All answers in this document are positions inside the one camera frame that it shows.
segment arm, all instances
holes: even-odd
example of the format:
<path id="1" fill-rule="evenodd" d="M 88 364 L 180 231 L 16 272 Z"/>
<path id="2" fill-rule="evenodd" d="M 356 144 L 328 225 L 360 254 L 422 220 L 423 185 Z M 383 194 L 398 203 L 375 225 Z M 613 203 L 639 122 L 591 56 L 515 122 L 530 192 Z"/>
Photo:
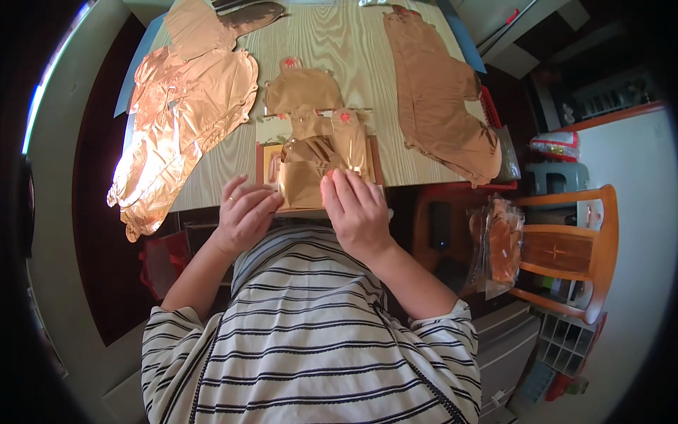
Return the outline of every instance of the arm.
<path id="1" fill-rule="evenodd" d="M 450 313 L 459 299 L 419 265 L 388 233 L 388 209 L 379 188 L 353 171 L 321 182 L 323 205 L 344 250 L 388 286 L 414 320 Z"/>
<path id="2" fill-rule="evenodd" d="M 282 196 L 269 186 L 242 187 L 246 179 L 234 178 L 224 187 L 219 226 L 169 289 L 162 309 L 188 306 L 204 320 L 228 267 L 266 234 Z"/>

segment hand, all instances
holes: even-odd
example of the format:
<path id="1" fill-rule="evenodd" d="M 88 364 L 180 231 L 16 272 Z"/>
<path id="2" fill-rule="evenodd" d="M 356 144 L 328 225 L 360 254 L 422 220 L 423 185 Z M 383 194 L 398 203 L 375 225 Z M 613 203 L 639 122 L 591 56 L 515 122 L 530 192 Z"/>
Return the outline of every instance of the hand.
<path id="1" fill-rule="evenodd" d="M 240 175 L 224 186 L 219 226 L 214 230 L 219 249 L 235 256 L 264 238 L 273 214 L 283 204 L 283 197 L 271 186 L 243 186 L 246 180 L 247 175 Z"/>
<path id="2" fill-rule="evenodd" d="M 368 267 L 396 246 L 388 232 L 388 208 L 379 188 L 351 170 L 335 170 L 320 183 L 323 206 L 344 251 Z"/>

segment finger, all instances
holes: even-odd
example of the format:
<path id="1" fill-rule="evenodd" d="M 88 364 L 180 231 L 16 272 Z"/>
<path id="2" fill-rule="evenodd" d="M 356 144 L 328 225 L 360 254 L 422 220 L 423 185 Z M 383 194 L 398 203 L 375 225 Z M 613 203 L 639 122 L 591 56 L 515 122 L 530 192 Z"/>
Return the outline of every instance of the finger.
<path id="1" fill-rule="evenodd" d="M 351 212 L 360 208 L 360 203 L 358 199 L 355 198 L 355 194 L 351 189 L 351 186 L 346 181 L 346 174 L 341 171 L 332 172 L 332 179 L 334 180 L 334 186 L 337 191 L 337 197 L 341 202 L 341 206 L 345 212 Z"/>
<path id="2" fill-rule="evenodd" d="M 257 235 L 259 240 L 264 238 L 266 232 L 268 232 L 268 228 L 271 227 L 271 222 L 273 221 L 274 216 L 275 216 L 274 212 L 271 212 L 270 214 L 266 215 L 259 224 L 259 227 L 257 227 L 255 234 Z"/>
<path id="3" fill-rule="evenodd" d="M 330 220 L 340 218 L 344 214 L 344 208 L 337 196 L 334 181 L 328 175 L 325 175 L 320 181 L 320 193 L 323 195 L 323 206 L 327 210 L 327 216 Z"/>
<path id="4" fill-rule="evenodd" d="M 367 189 L 370 190 L 370 194 L 372 195 L 374 202 L 380 207 L 386 207 L 386 199 L 384 198 L 384 194 L 379 189 L 379 187 L 370 181 L 367 181 L 366 185 Z"/>
<path id="5" fill-rule="evenodd" d="M 262 199 L 242 218 L 238 227 L 242 229 L 258 230 L 259 226 L 273 212 L 277 211 L 283 205 L 283 197 L 280 193 L 271 193 Z"/>
<path id="6" fill-rule="evenodd" d="M 370 189 L 368 189 L 367 185 L 358 174 L 352 170 L 346 170 L 346 179 L 348 180 L 353 193 L 355 193 L 355 197 L 363 207 L 374 205 L 374 198 L 372 198 Z"/>
<path id="7" fill-rule="evenodd" d="M 233 200 L 238 201 L 241 199 L 244 195 L 248 193 L 253 193 L 258 190 L 273 190 L 273 187 L 271 187 L 268 184 L 252 184 L 252 185 L 240 185 L 238 186 L 233 193 L 231 193 L 231 197 Z"/>
<path id="8" fill-rule="evenodd" d="M 245 215 L 252 209 L 254 209 L 259 203 L 261 203 L 264 199 L 266 199 L 269 196 L 275 195 L 276 200 L 282 199 L 282 196 L 280 196 L 280 193 L 272 192 L 271 190 L 257 190 L 252 193 L 248 193 L 238 199 L 238 202 L 231 208 L 231 218 L 233 223 L 239 223 L 243 220 Z"/>
<path id="9" fill-rule="evenodd" d="M 243 182 L 247 180 L 247 174 L 242 174 L 231 178 L 230 181 L 224 185 L 224 193 L 222 194 L 221 201 L 225 202 L 229 197 L 233 195 L 233 191 Z"/>

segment chair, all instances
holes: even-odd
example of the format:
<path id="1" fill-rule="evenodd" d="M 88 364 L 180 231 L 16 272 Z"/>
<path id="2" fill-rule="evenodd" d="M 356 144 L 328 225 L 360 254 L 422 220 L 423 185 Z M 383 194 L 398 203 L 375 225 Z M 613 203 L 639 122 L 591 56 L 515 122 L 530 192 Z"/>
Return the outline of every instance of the chair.
<path id="1" fill-rule="evenodd" d="M 468 230 L 466 209 L 487 205 L 487 195 L 497 191 L 494 186 L 487 186 L 485 190 L 470 190 L 459 183 L 447 186 L 447 191 L 444 192 L 433 187 L 424 190 L 415 207 L 412 256 L 430 272 L 434 272 L 443 257 L 454 258 L 466 264 L 471 262 L 473 241 Z M 523 229 L 520 265 L 522 269 L 540 275 L 591 281 L 593 294 L 586 309 L 564 305 L 518 288 L 511 288 L 511 294 L 553 311 L 577 317 L 587 324 L 595 322 L 610 289 L 617 261 L 619 219 L 617 195 L 613 186 L 524 197 L 515 203 L 525 207 L 594 199 L 601 199 L 603 202 L 603 224 L 600 231 L 571 225 L 526 225 Z M 445 201 L 452 205 L 451 228 L 454 243 L 445 252 L 438 252 L 428 245 L 428 207 L 433 201 Z M 460 297 L 473 292 L 474 287 L 466 287 Z"/>
<path id="2" fill-rule="evenodd" d="M 600 199 L 603 202 L 603 224 L 600 231 L 571 225 L 526 225 L 523 230 L 523 252 L 520 267 L 526 271 L 565 280 L 591 281 L 593 295 L 586 309 L 564 305 L 538 294 L 511 288 L 511 294 L 553 311 L 577 317 L 593 324 L 610 290 L 619 244 L 617 194 L 614 187 L 573 191 L 552 195 L 524 197 L 518 206 L 562 204 Z"/>

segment chair backrest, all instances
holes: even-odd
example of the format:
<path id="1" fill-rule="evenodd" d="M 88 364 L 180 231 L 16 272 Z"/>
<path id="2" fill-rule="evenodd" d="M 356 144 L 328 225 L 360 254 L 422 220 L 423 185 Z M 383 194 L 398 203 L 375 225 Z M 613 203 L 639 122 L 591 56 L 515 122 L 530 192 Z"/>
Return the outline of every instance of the chair backrest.
<path id="1" fill-rule="evenodd" d="M 619 244 L 617 194 L 614 187 L 525 197 L 518 206 L 539 206 L 600 199 L 603 224 L 600 231 L 571 225 L 526 225 L 523 230 L 521 268 L 565 280 L 591 281 L 593 295 L 586 309 L 564 305 L 518 288 L 510 293 L 553 311 L 577 317 L 587 324 L 598 318 L 614 276 Z"/>

